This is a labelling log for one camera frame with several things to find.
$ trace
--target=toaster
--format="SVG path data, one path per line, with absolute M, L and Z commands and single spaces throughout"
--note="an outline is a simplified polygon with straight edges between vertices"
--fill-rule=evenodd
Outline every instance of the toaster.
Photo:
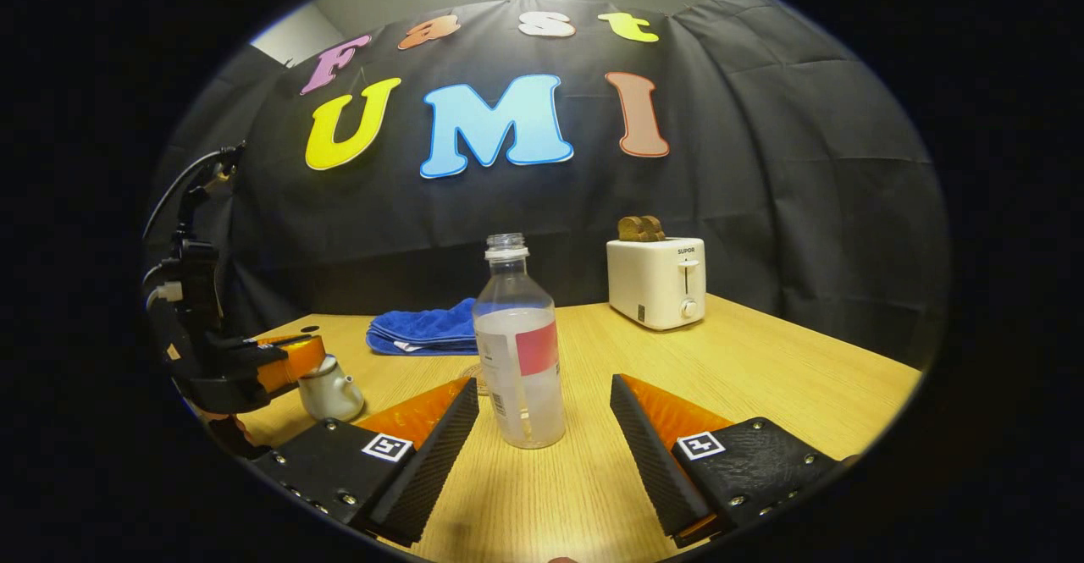
M 704 240 L 606 243 L 609 304 L 653 330 L 704 319 Z

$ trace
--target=letter m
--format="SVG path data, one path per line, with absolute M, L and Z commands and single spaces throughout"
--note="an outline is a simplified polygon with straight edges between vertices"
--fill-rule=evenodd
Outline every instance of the letter m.
M 423 178 L 454 176 L 467 168 L 467 157 L 460 154 L 456 135 L 470 146 L 485 167 L 496 161 L 508 129 L 516 128 L 516 140 L 508 149 L 515 165 L 557 163 L 572 157 L 572 144 L 560 137 L 553 91 L 560 78 L 531 74 L 513 80 L 495 106 L 481 99 L 469 85 L 441 87 L 425 97 L 433 106 L 433 145 L 429 158 L 422 164 Z

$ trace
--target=small teapot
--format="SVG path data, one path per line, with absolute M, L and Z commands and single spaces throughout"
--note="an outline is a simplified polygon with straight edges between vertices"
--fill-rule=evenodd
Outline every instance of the small teapot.
M 365 398 L 353 384 L 353 376 L 344 374 L 343 367 L 331 354 L 324 357 L 321 366 L 302 375 L 297 385 L 301 391 L 301 405 L 317 421 L 330 417 L 350 421 L 365 408 Z

